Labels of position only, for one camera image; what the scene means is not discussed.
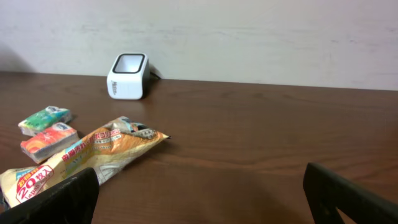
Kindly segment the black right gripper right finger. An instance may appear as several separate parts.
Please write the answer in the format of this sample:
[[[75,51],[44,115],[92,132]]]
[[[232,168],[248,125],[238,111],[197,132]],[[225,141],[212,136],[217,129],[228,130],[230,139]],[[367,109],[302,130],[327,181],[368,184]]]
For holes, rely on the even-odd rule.
[[[344,224],[342,211],[355,223],[397,223],[397,204],[310,162],[303,189],[315,223]]]

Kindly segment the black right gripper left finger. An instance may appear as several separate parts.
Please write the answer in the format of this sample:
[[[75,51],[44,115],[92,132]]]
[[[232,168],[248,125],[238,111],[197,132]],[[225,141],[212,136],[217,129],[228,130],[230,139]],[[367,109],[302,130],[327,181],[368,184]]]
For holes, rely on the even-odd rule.
[[[1,214],[1,224],[90,224],[99,195],[96,172],[86,168]]]

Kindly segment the yellow snack bag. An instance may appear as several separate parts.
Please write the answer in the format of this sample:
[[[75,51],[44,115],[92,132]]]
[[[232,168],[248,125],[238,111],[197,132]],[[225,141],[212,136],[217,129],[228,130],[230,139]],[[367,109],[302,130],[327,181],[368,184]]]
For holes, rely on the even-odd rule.
[[[39,166],[1,174],[3,200],[15,207],[88,167],[99,184],[124,169],[168,136],[125,116],[89,133]]]

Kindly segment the orange tissue pack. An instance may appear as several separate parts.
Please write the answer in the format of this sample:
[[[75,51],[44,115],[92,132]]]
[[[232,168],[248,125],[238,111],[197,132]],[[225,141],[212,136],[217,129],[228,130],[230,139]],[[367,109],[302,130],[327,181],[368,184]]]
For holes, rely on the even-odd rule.
[[[75,129],[65,123],[55,123],[29,140],[22,141],[21,149],[35,163],[40,164],[79,140]]]

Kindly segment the green tissue pack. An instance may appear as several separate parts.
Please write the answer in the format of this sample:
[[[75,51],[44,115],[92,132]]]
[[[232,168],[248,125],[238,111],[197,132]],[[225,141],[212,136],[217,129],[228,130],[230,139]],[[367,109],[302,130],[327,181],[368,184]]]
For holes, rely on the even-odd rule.
[[[57,122],[68,123],[71,120],[72,113],[70,110],[56,106],[48,106],[21,121],[18,127],[22,134],[35,136]]]

